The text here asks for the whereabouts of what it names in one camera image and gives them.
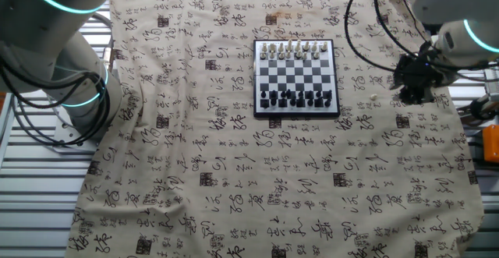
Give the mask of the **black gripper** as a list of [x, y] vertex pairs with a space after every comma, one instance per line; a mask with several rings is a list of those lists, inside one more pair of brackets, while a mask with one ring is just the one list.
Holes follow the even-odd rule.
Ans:
[[444, 82], [442, 73], [421, 58], [409, 55], [401, 57], [401, 68], [393, 72], [390, 90], [405, 86], [400, 91], [400, 100], [405, 104], [425, 104], [432, 101], [429, 88], [439, 87]]

